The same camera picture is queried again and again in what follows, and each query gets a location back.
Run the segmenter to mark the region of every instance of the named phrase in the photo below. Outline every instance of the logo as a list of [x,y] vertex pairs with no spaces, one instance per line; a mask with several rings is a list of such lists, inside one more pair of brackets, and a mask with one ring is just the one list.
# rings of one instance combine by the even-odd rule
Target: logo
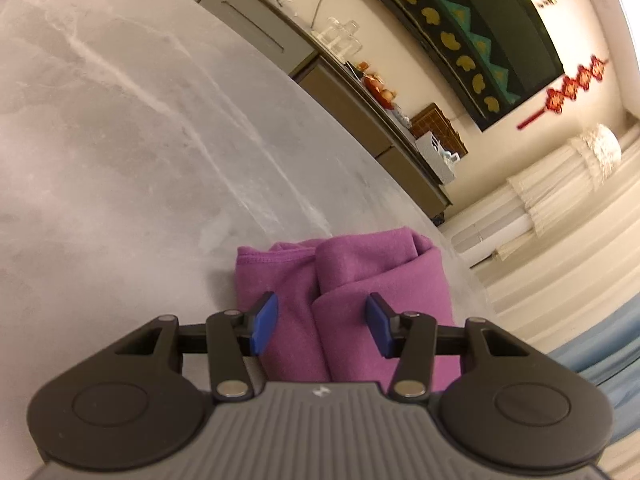
[[326,386],[320,386],[319,388],[311,390],[311,393],[313,393],[316,397],[320,397],[322,399],[327,395],[331,395],[331,390]]

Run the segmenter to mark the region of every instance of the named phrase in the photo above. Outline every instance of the cabinet drawer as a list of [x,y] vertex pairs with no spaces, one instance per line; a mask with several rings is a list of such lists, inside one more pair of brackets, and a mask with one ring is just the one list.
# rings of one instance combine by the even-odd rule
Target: cabinet drawer
[[200,5],[225,22],[287,74],[314,54],[314,48],[261,0],[201,0]]
[[391,148],[377,160],[429,218],[446,209],[448,204],[443,202],[420,171],[397,148]]
[[298,84],[371,155],[378,156],[391,146],[380,120],[362,105],[353,89],[324,61],[318,61]]

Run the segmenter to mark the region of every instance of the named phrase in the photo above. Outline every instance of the grey ribbed cover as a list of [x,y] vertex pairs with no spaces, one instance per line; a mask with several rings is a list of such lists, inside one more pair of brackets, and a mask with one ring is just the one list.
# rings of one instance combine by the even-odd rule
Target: grey ribbed cover
[[[162,462],[103,474],[51,463],[32,480],[512,478],[524,477],[473,462],[443,439],[425,409],[392,402],[375,384],[268,383],[256,399],[220,406],[193,442]],[[553,478],[606,476],[589,467]]]

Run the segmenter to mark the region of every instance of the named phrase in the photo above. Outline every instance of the white wall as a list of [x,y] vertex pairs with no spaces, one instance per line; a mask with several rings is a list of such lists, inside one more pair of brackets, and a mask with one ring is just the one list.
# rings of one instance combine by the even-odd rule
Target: white wall
[[618,72],[622,104],[640,117],[640,0],[591,0]]
[[[310,23],[318,0],[294,0],[290,6]],[[606,59],[609,49],[590,0],[558,0],[540,10],[549,35],[571,76],[577,65],[588,65],[591,54]],[[457,179],[446,187],[454,206],[450,216],[500,186],[505,178],[532,164],[568,137],[596,122],[614,133],[623,131],[624,112],[615,67],[607,66],[604,81],[594,82],[576,102],[567,102],[560,116],[547,113],[523,131],[516,125],[541,108],[540,92],[499,123],[481,133],[466,114],[453,90],[417,41],[379,0],[324,0],[318,23],[329,16],[355,20],[356,36],[363,44],[358,55],[379,71],[387,85],[398,91],[396,102],[409,115],[435,102],[462,136],[469,154],[457,166]]]

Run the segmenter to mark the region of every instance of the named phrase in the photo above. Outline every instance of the countertop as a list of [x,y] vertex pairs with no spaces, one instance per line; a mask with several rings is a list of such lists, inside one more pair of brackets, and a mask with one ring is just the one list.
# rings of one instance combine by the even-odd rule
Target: countertop
[[193,0],[0,0],[0,28],[3,480],[41,464],[40,386],[159,314],[233,307],[240,245],[407,225],[442,248],[456,319],[491,316],[385,170]]
[[[364,88],[364,86],[351,74],[350,70],[348,70],[343,63],[338,61],[336,57],[321,43],[318,41],[315,36],[311,34],[311,30],[309,27],[302,23],[296,16],[292,14],[292,12],[288,12],[287,7],[281,7],[277,4],[276,0],[261,0],[265,4],[269,6],[269,8],[277,14],[282,20],[287,22],[289,26],[295,30],[302,38],[308,41],[313,48],[318,51],[318,53],[322,56],[322,58],[344,79],[344,81],[352,87],[352,89],[359,94],[363,100],[369,105],[370,110],[373,111],[388,127],[389,132],[392,135],[392,142],[396,148],[401,150],[409,160],[416,166],[416,168],[428,176],[428,179],[431,180],[430,186],[437,194],[444,197],[446,202],[451,204],[451,200],[447,195],[445,189],[440,186],[438,183],[442,181],[441,176],[438,176],[438,173],[444,174],[450,173],[449,168],[446,166],[440,155],[441,160],[437,161],[438,167],[436,170],[430,166],[427,160],[422,156],[420,151],[415,145],[415,139],[412,136],[411,132],[402,126],[398,120],[391,113],[385,110],[378,101],[376,101],[375,97],[373,97],[369,91]],[[448,176],[448,182],[452,182],[453,178]]]

